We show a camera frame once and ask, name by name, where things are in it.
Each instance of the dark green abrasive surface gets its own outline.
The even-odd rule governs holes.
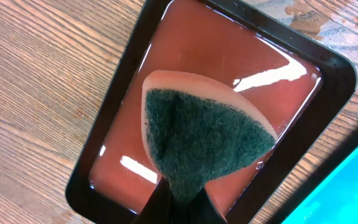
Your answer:
[[[248,166],[275,144],[261,124],[214,100],[175,90],[146,93],[147,144],[178,203],[209,180]]]

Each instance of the blue object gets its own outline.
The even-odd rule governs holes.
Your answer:
[[[358,223],[358,147],[283,222],[292,223]]]

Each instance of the wooden table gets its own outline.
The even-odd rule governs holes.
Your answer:
[[[349,58],[358,0],[248,0]],[[65,184],[141,0],[0,0],[0,223],[83,223]],[[358,125],[351,101],[254,222],[263,223]]]

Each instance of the sponge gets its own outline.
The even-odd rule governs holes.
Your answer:
[[[177,204],[251,164],[277,140],[272,125],[228,86],[201,75],[155,71],[144,81],[142,138]]]

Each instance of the rectangular container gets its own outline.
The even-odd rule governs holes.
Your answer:
[[[170,2],[145,2],[67,185],[66,198],[70,206],[96,223],[130,223],[136,216],[129,209],[95,191],[88,176],[133,75]],[[349,100],[356,87],[357,75],[352,64],[343,56],[242,1],[201,2],[316,65],[323,77],[321,89],[275,146],[264,168],[226,215],[228,223],[240,223],[238,220],[241,223],[249,222]]]

